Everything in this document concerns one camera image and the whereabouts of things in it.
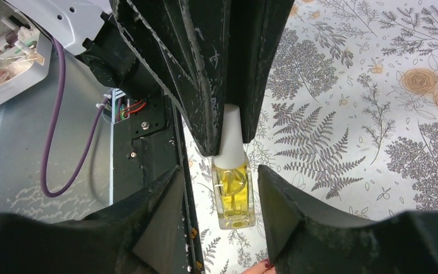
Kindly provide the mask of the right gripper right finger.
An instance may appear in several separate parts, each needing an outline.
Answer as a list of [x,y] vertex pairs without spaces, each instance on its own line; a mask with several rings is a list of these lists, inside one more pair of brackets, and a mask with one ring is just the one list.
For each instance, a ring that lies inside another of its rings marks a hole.
[[438,211],[364,219],[264,165],[258,189],[269,259],[278,273],[438,273]]

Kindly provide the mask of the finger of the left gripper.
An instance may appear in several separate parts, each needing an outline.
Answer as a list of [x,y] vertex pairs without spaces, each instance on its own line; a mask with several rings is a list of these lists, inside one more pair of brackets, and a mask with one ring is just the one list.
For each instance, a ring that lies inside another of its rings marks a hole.
[[225,102],[240,108],[243,143],[256,136],[267,79],[293,4],[232,1]]
[[167,93],[204,156],[220,150],[228,1],[113,1],[127,46]]

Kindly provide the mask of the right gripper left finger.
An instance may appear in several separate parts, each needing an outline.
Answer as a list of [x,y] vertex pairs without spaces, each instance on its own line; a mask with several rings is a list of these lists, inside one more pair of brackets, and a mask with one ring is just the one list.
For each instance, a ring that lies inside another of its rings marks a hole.
[[0,213],[0,273],[171,273],[184,192],[173,167],[81,220]]

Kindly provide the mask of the person's hand dark nails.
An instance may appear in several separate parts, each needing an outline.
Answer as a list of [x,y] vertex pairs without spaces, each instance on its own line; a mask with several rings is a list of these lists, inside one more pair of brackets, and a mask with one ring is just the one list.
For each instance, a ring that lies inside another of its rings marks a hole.
[[244,270],[241,274],[276,274],[276,269],[269,259],[264,259]]

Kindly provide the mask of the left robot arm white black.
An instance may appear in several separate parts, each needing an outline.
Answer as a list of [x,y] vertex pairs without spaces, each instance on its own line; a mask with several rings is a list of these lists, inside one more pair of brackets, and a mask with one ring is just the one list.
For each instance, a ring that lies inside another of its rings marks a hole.
[[146,69],[204,156],[219,153],[224,105],[256,135],[269,71],[292,1],[10,1],[105,86],[138,92]]

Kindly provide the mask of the yellow nail polish bottle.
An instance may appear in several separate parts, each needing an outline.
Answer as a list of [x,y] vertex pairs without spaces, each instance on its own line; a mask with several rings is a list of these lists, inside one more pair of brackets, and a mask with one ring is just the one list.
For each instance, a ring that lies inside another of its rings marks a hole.
[[242,140],[240,108],[224,106],[220,151],[212,157],[212,183],[221,229],[252,227],[256,223],[252,172]]

